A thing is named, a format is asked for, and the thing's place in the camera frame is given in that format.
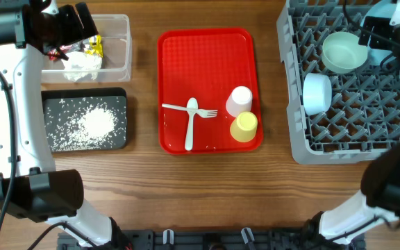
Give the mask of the red snack wrapper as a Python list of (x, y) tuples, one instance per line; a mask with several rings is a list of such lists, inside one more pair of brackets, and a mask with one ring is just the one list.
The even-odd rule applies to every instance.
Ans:
[(71, 45), (63, 45), (59, 49), (52, 49), (47, 53), (49, 60), (63, 59), (67, 53), (80, 51), (81, 45), (79, 43), (74, 43)]

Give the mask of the mint green bowl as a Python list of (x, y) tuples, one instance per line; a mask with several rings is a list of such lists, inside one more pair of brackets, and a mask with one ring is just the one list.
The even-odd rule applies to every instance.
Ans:
[(346, 74), (362, 66), (367, 61), (368, 49), (358, 41), (358, 36), (348, 32), (328, 35), (322, 45), (324, 66), (336, 74)]

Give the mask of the white napkin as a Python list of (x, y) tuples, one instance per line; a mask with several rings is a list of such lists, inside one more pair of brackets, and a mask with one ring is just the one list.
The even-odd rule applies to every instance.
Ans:
[(102, 57), (90, 55), (80, 51), (73, 51), (67, 54), (68, 60), (63, 61), (65, 68), (64, 77), (73, 82), (82, 79), (96, 80), (98, 71), (102, 66)]

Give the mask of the yellow snack wrapper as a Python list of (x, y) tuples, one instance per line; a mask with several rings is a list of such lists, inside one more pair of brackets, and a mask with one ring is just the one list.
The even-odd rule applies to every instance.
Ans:
[(83, 51), (89, 55), (98, 55), (99, 57), (103, 57), (103, 46), (102, 39), (100, 35), (94, 35), (82, 41), (83, 43)]

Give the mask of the light blue rice bowl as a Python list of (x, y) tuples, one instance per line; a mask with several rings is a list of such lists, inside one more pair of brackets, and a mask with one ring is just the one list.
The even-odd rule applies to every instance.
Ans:
[(303, 106), (307, 115), (326, 112), (331, 106), (330, 78), (323, 74), (309, 73), (303, 82)]

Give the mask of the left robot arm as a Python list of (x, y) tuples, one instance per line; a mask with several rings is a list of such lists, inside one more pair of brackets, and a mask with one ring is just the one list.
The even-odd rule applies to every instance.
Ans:
[(0, 232), (6, 215), (61, 228), (89, 249), (131, 249), (116, 221), (84, 197), (81, 175), (58, 171), (41, 97), (44, 58), (98, 33), (87, 5), (0, 1)]

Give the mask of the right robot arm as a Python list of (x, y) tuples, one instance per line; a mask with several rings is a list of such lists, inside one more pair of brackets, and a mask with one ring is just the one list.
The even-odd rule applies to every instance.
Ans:
[[(400, 27), (396, 37), (383, 37), (354, 22), (347, 11), (343, 14), (356, 29), (390, 44), (400, 60)], [(400, 229), (400, 141), (369, 164), (357, 193), (337, 208), (317, 213), (303, 225), (299, 248), (342, 247), (381, 224), (390, 231)]]

